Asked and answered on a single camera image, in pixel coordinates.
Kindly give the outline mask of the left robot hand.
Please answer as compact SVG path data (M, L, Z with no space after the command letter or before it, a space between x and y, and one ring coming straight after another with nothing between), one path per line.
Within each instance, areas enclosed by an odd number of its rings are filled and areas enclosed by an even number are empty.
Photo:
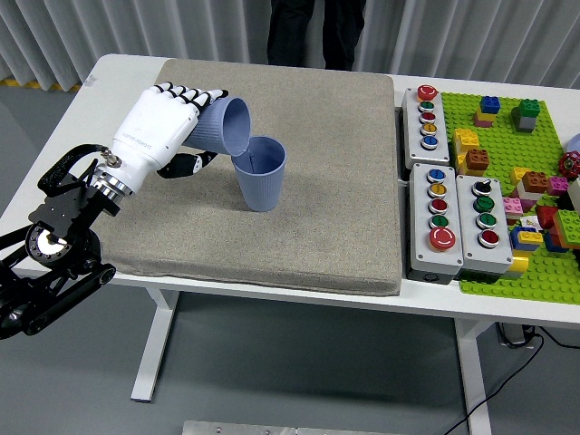
M131 192L165 167L198 124L210 104L226 90L202 91L163 82L145 90L113 136L111 153L121 163L109 170Z

